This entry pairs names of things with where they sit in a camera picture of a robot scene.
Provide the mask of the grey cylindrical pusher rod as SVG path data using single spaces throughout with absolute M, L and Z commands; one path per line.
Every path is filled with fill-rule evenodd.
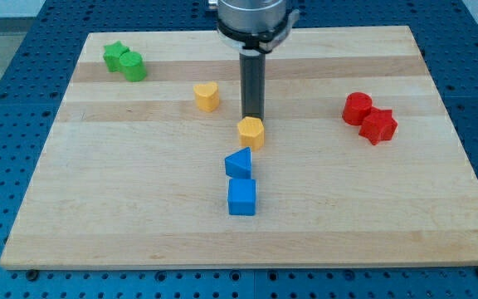
M 241 115 L 264 119 L 266 56 L 240 55 Z

